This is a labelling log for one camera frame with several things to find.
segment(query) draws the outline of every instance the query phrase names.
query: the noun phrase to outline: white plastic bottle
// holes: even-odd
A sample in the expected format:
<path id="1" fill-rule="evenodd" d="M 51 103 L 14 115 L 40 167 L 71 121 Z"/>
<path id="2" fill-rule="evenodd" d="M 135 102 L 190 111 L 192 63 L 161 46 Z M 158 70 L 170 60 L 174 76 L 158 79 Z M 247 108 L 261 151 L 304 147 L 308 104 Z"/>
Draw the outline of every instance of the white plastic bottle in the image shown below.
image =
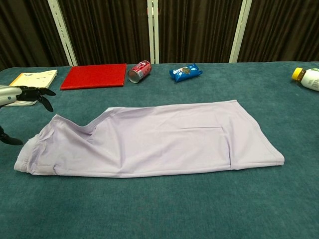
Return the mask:
<path id="1" fill-rule="evenodd" d="M 304 87 L 319 91 L 319 68 L 305 70 L 297 67 L 292 78 L 300 82 Z"/>

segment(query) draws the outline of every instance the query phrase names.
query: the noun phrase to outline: robotic hand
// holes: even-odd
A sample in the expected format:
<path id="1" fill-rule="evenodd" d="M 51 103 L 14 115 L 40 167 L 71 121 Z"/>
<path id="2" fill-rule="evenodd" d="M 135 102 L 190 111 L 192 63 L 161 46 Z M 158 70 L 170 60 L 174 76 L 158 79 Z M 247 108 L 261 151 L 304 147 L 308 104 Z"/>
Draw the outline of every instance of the robotic hand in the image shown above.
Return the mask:
<path id="1" fill-rule="evenodd" d="M 48 111 L 53 112 L 52 105 L 43 95 L 55 96 L 55 93 L 47 88 L 0 85 L 0 108 L 15 101 L 39 101 Z M 21 140 L 7 135 L 1 126 L 0 141 L 12 145 L 23 144 Z"/>

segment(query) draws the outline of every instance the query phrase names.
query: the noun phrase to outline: dark curtain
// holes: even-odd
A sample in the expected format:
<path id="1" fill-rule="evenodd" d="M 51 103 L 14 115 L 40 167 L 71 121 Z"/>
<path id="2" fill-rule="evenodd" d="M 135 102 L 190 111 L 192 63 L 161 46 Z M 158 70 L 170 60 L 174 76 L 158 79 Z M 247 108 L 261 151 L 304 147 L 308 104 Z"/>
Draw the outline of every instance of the dark curtain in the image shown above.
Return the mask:
<path id="1" fill-rule="evenodd" d="M 252 1 L 238 61 L 319 61 L 319 0 Z"/>
<path id="2" fill-rule="evenodd" d="M 68 65 L 47 0 L 0 1 L 0 70 Z"/>
<path id="3" fill-rule="evenodd" d="M 63 0 L 79 65 L 150 60 L 146 0 Z"/>
<path id="4" fill-rule="evenodd" d="M 241 3 L 159 0 L 159 61 L 228 62 Z"/>

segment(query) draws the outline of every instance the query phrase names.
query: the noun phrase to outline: red can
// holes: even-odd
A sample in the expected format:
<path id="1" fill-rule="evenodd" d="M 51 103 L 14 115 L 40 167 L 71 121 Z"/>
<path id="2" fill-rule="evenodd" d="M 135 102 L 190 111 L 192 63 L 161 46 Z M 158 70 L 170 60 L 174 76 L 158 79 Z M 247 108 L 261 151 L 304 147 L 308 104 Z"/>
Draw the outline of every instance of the red can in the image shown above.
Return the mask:
<path id="1" fill-rule="evenodd" d="M 129 80 L 133 83 L 138 83 L 141 79 L 147 76 L 152 70 L 152 66 L 148 61 L 141 61 L 136 66 L 128 71 Z"/>

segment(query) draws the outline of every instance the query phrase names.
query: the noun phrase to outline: red folder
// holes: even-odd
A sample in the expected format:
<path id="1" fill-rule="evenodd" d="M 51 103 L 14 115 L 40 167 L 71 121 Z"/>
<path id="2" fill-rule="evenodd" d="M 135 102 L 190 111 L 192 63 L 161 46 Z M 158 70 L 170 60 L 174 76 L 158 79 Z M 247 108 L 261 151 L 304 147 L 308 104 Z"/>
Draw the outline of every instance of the red folder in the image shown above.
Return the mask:
<path id="1" fill-rule="evenodd" d="M 126 64 L 73 66 L 61 90 L 123 86 Z"/>

